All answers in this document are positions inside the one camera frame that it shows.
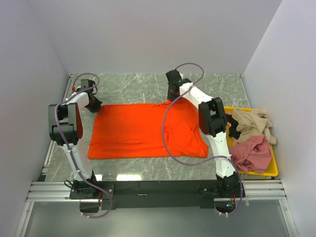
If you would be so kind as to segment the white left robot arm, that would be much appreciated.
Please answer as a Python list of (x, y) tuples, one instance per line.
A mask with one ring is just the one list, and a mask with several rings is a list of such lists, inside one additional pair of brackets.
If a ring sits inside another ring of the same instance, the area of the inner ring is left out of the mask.
[(66, 180), (64, 184), (71, 189), (72, 194), (87, 198), (96, 197), (100, 190), (82, 148), (83, 125), (80, 110), (86, 108), (93, 114), (100, 111), (102, 102), (95, 97), (98, 92), (97, 84), (91, 79), (81, 79), (78, 88), (72, 86), (69, 98), (60, 104), (48, 106), (50, 139), (63, 149), (74, 173), (74, 180)]

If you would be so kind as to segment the orange t shirt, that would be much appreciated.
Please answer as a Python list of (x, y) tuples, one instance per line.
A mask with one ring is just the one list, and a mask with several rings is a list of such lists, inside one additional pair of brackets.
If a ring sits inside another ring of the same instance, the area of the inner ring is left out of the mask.
[(89, 144), (89, 159), (154, 158), (169, 156), (205, 158), (208, 146), (198, 125), (198, 112), (183, 98), (163, 117), (169, 101), (139, 104), (104, 105), (96, 116)]

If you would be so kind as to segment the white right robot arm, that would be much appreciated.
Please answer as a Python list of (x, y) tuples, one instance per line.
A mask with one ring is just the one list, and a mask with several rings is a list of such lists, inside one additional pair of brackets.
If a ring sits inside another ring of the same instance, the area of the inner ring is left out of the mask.
[(171, 101), (171, 104), (165, 112), (162, 126), (165, 125), (168, 112), (171, 110), (172, 106), (177, 101), (185, 98), (197, 108), (199, 129), (207, 136), (213, 151), (213, 156), (210, 158), (197, 163), (185, 163), (173, 156), (166, 144), (164, 134), (162, 134), (163, 145), (169, 156), (176, 162), (186, 166), (197, 166), (210, 160), (215, 160), (216, 178), (218, 183), (217, 191), (215, 193), (222, 197), (228, 197), (236, 192), (236, 188), (239, 188), (240, 196), (242, 197), (242, 179), (236, 166), (232, 162), (227, 144), (227, 118), (222, 99), (219, 97), (213, 98), (205, 94), (195, 86), (195, 83), (191, 82), (189, 79), (182, 78), (177, 69), (167, 72), (166, 78), (168, 81), (167, 99)]

